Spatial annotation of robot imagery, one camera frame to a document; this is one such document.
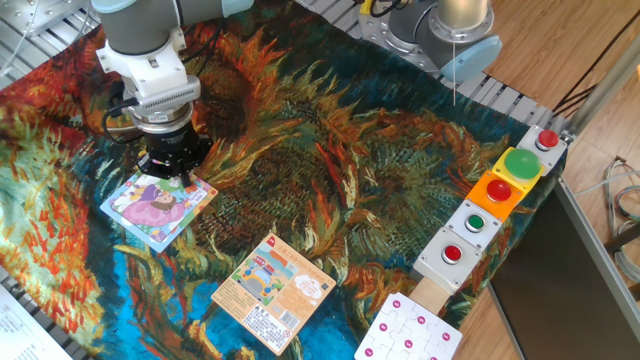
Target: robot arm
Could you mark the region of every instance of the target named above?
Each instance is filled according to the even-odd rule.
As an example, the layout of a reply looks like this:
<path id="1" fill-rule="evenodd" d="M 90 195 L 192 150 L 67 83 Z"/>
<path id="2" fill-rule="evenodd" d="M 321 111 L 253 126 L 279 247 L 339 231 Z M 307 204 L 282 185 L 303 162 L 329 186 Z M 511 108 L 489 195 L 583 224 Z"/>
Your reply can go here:
<path id="1" fill-rule="evenodd" d="M 208 136 L 191 124 L 200 81 L 187 75 L 178 52 L 186 48 L 180 26 L 227 17 L 247 10 L 253 0 L 92 0 L 100 14 L 107 42 L 97 51 L 105 72 L 117 72 L 125 85 L 123 111 L 144 133 L 147 153 L 140 170 L 152 176 L 180 176 L 189 186 L 189 172 L 211 148 Z"/>

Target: black cable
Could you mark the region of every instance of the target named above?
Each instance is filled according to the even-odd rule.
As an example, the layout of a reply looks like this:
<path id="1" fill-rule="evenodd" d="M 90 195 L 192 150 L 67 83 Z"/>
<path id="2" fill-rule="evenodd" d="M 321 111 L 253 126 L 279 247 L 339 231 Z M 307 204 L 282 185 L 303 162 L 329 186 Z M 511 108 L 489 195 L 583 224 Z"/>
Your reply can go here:
<path id="1" fill-rule="evenodd" d="M 218 26 L 218 30 L 220 30 L 222 28 L 222 24 L 224 22 L 224 18 L 222 18 L 222 20 L 220 20 L 220 26 Z M 211 43 L 213 41 L 218 41 L 218 37 L 217 36 L 212 36 L 209 38 L 209 40 L 207 40 L 207 42 L 202 45 L 202 47 L 200 47 L 200 49 L 198 49 L 195 53 L 191 54 L 190 56 L 188 56 L 187 58 L 185 58 L 184 60 L 182 60 L 183 63 L 188 63 L 189 61 L 197 58 L 198 56 L 200 56 L 200 54 L 202 54 L 202 52 L 207 49 L 209 47 L 209 45 L 211 45 Z"/>
<path id="2" fill-rule="evenodd" d="M 587 69 L 587 71 L 584 72 L 584 74 L 582 74 L 582 77 L 580 77 L 580 79 L 578 80 L 578 82 L 575 83 L 575 85 L 573 85 L 573 87 L 571 88 L 571 90 L 569 90 L 563 97 L 562 100 L 560 100 L 558 102 L 558 104 L 556 105 L 555 108 L 553 108 L 553 112 L 556 112 L 556 110 L 558 110 L 562 105 L 566 104 L 567 101 L 569 101 L 567 98 L 571 95 L 572 92 L 574 92 L 578 86 L 584 81 L 584 79 L 587 78 L 587 75 L 589 75 L 589 73 L 591 73 L 591 71 L 593 71 L 593 69 L 596 67 L 596 65 L 598 65 L 598 63 L 600 62 L 600 60 L 602 60 L 602 58 L 606 55 L 606 53 L 609 51 L 609 49 L 611 49 L 611 47 L 613 46 L 613 44 L 615 44 L 616 41 L 618 41 L 618 39 L 620 38 L 620 36 L 622 36 L 622 34 L 627 31 L 627 29 L 631 26 L 631 24 L 633 24 L 634 21 L 636 21 L 636 19 L 640 16 L 640 10 L 638 10 L 632 17 L 631 19 L 629 19 L 629 21 L 627 21 L 627 23 L 622 27 L 622 29 L 620 29 L 620 31 L 618 31 L 618 33 L 616 34 L 616 36 L 613 37 L 613 39 L 611 39 L 611 41 L 609 42 L 609 44 L 607 44 L 607 46 L 604 48 L 604 50 L 602 50 L 602 52 L 600 53 L 600 55 L 598 56 L 598 58 L 596 59 L 596 61 L 593 62 L 593 64 L 591 64 L 591 66 Z"/>
<path id="3" fill-rule="evenodd" d="M 104 115 L 102 116 L 102 130 L 104 131 L 105 136 L 118 145 L 126 145 L 132 143 L 134 141 L 142 139 L 142 137 L 144 136 L 144 134 L 140 134 L 134 138 L 127 139 L 125 141 L 119 141 L 114 138 L 113 135 L 111 135 L 111 133 L 109 132 L 109 128 L 107 127 L 107 120 L 109 120 L 110 117 L 122 116 L 122 109 L 135 105 L 138 105 L 138 100 L 136 98 L 131 98 L 123 101 L 120 105 L 109 109 L 109 111 L 104 113 Z"/>
<path id="4" fill-rule="evenodd" d="M 220 38 L 220 33 L 222 33 L 222 28 L 225 25 L 225 21 L 224 20 L 225 20 L 224 18 L 222 18 L 222 20 L 220 20 L 220 25 L 218 26 L 218 30 L 216 30 L 216 33 L 213 35 L 213 37 L 214 37 L 214 40 L 213 40 L 213 54 L 211 54 L 210 56 L 207 56 L 204 59 L 204 63 L 200 67 L 200 70 L 196 73 L 196 76 L 198 76 L 198 77 L 204 71 L 204 68 L 207 66 L 207 63 L 209 62 L 209 59 L 216 56 L 216 49 L 217 49 L 216 46 L 218 45 L 218 39 Z"/>
<path id="5" fill-rule="evenodd" d="M 566 99 L 566 100 L 565 100 L 565 103 L 566 103 L 566 102 L 569 102 L 569 101 L 571 101 L 571 100 L 573 100 L 573 99 L 575 99 L 575 98 L 577 98 L 577 97 L 579 97 L 579 96 L 582 96 L 582 95 L 584 95 L 584 94 L 586 94 L 586 93 L 591 93 L 591 92 L 593 91 L 593 89 L 595 89 L 595 88 L 596 88 L 596 86 L 598 86 L 598 84 L 595 84 L 595 85 L 593 85 L 593 86 L 589 87 L 589 88 L 588 88 L 588 89 L 586 89 L 586 90 L 582 90 L 582 91 L 580 91 L 579 93 L 577 93 L 577 94 L 575 94 L 575 95 L 572 95 L 570 98 L 568 98 L 568 99 Z"/>
<path id="6" fill-rule="evenodd" d="M 589 95 L 591 95 L 591 93 L 586 93 L 581 95 L 579 98 L 577 98 L 576 100 L 574 100 L 573 102 L 571 102 L 569 105 L 566 105 L 564 107 L 562 107 L 560 110 L 554 111 L 555 115 L 558 116 L 560 114 L 562 114 L 563 112 L 571 109 L 572 107 L 580 104 L 581 102 L 585 101 Z"/>
<path id="7" fill-rule="evenodd" d="M 575 108 L 575 109 L 573 109 L 573 111 L 571 111 L 570 113 L 568 113 L 568 114 L 567 114 L 567 116 L 565 116 L 565 118 L 569 118 L 569 117 L 571 117 L 571 115 L 575 114 L 575 113 L 576 113 L 576 111 L 578 111 L 578 109 L 580 109 L 580 108 Z"/>
<path id="8" fill-rule="evenodd" d="M 393 0 L 393 2 L 391 3 L 391 5 L 389 5 L 388 8 L 382 10 L 382 12 L 380 13 L 376 13 L 375 11 L 373 11 L 373 8 L 376 6 L 376 0 L 372 0 L 371 8 L 369 9 L 369 14 L 374 18 L 383 17 L 387 15 L 389 12 L 391 12 L 391 10 L 395 9 L 396 6 L 400 5 L 401 2 L 402 0 Z"/>
<path id="9" fill-rule="evenodd" d="M 405 3 L 402 5 L 402 7 L 396 6 L 396 10 L 402 10 L 402 9 L 406 8 L 406 7 L 407 7 L 407 4 L 409 4 L 409 2 L 408 2 L 408 1 L 407 1 L 407 2 L 405 2 Z"/>

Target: wooden block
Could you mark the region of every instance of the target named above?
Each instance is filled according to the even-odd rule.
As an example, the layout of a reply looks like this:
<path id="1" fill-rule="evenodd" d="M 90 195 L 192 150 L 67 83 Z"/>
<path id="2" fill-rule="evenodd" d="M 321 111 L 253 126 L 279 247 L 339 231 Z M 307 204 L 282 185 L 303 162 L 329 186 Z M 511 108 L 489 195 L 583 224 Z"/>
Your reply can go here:
<path id="1" fill-rule="evenodd" d="M 449 293 L 436 285 L 436 283 L 428 277 L 424 277 L 420 280 L 416 288 L 413 289 L 409 298 L 437 315 L 447 300 L 449 300 Z"/>

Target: colorful tablecloth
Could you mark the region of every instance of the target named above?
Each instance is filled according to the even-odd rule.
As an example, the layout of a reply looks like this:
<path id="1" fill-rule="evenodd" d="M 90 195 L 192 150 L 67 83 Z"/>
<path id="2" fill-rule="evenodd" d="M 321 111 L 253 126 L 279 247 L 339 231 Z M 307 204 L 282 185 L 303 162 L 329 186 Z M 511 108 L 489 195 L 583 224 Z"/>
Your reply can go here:
<path id="1" fill-rule="evenodd" d="M 185 57 L 217 24 L 188 30 Z M 215 139 L 196 173 L 220 194 L 157 254 L 98 209 L 143 150 L 103 136 L 118 80 L 97 62 L 103 43 L 95 31 L 0 93 L 0 264 L 99 359 L 272 358 L 210 300 L 269 231 L 338 283 L 283 358 L 352 359 L 385 297 L 415 286 L 416 256 L 527 130 L 461 95 L 452 106 L 426 73 L 293 2 L 258 0 L 187 63 L 203 86 L 193 122 Z M 559 173 L 506 221 L 447 322 L 459 326 Z"/>

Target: barcode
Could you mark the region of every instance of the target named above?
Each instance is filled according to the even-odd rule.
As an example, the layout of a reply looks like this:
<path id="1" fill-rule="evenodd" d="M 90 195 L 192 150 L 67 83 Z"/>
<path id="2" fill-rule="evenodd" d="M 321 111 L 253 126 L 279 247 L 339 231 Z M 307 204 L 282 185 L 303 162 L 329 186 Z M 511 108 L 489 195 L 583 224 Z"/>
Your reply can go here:
<path id="1" fill-rule="evenodd" d="M 288 311 L 285 311 L 284 314 L 282 314 L 280 321 L 282 321 L 291 330 L 294 330 L 300 323 L 300 320 Z"/>

